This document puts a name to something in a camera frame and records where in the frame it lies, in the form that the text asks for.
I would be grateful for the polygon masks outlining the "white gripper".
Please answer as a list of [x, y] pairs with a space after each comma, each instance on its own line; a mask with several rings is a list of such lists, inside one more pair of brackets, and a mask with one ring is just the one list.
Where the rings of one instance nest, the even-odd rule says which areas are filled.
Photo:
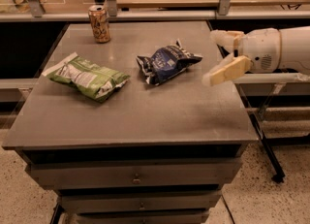
[[232, 53], [202, 76], [202, 84], [213, 86], [236, 80], [250, 70], [251, 73], [272, 73], [280, 62], [280, 31], [274, 28], [257, 29], [244, 37], [242, 31], [212, 30], [210, 39]]

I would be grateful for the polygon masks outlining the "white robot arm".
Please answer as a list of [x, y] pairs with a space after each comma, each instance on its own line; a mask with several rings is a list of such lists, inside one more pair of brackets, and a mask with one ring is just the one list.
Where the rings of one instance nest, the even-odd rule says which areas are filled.
[[273, 73], [293, 69], [310, 73], [310, 27], [256, 29], [242, 31], [212, 30], [210, 39], [229, 54], [202, 77], [202, 83], [213, 86], [236, 80], [251, 73]]

